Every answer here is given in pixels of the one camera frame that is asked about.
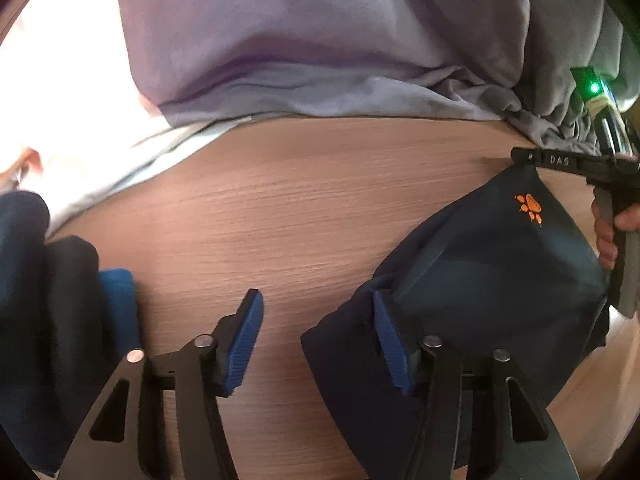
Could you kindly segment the person's right hand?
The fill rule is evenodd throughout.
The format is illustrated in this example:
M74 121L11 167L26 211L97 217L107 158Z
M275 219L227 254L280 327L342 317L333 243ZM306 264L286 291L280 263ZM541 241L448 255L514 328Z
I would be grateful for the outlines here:
M618 255L618 247L614 242L615 230L638 232L640 228L640 205L632 204L612 221L605 220L596 200L591 204L591 211L594 217L593 229L596 233L600 265L605 271L611 271L615 268Z

